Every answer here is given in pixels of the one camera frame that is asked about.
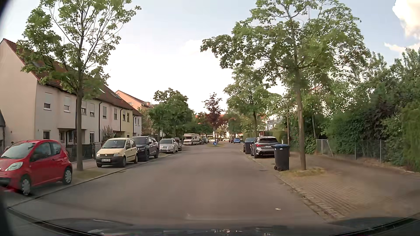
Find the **asphalt road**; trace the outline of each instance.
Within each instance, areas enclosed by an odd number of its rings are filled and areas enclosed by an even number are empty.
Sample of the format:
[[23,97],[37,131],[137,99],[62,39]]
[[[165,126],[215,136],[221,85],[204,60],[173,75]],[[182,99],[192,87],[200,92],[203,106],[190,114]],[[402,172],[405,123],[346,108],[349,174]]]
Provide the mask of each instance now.
[[95,218],[148,226],[323,223],[241,149],[227,142],[186,147],[13,208],[40,220]]

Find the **dry grass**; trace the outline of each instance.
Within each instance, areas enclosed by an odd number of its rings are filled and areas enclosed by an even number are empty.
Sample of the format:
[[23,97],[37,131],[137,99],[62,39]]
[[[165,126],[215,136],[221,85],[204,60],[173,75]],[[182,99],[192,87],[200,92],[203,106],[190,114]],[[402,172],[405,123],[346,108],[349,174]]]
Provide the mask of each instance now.
[[307,170],[289,170],[284,171],[282,174],[294,177],[302,177],[302,176],[318,176],[325,173],[324,168],[321,167],[313,167]]
[[105,172],[99,171],[99,170],[93,170],[93,169],[87,169],[84,171],[73,170],[73,178],[81,179],[81,180],[96,178],[103,174],[105,174]]

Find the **white camper van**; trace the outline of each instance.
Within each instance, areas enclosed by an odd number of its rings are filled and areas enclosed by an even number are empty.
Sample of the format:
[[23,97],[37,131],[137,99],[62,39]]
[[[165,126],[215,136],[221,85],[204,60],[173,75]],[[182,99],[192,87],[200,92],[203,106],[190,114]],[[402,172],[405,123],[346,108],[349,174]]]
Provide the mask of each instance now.
[[197,145],[200,143],[199,134],[184,134],[183,145]]

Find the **red car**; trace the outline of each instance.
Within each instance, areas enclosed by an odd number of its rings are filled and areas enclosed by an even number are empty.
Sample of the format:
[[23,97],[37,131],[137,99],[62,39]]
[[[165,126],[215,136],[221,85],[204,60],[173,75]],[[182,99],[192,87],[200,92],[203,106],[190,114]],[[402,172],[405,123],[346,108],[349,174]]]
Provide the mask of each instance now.
[[0,184],[28,196],[31,187],[62,181],[70,184],[72,165],[55,140],[19,141],[0,155]]

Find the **terraced house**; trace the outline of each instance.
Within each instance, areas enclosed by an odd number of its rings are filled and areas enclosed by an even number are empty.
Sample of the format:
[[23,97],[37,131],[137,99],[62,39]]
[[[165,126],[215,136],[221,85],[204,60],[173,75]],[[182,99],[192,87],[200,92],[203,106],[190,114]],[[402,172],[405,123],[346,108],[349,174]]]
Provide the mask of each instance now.
[[[16,44],[0,43],[0,110],[6,126],[5,144],[28,139],[53,139],[69,146],[75,143],[76,96],[59,83],[39,83],[34,73],[22,72],[23,61]],[[132,137],[141,131],[141,114],[107,86],[99,97],[82,101],[83,144],[100,143],[110,127],[118,137]]]

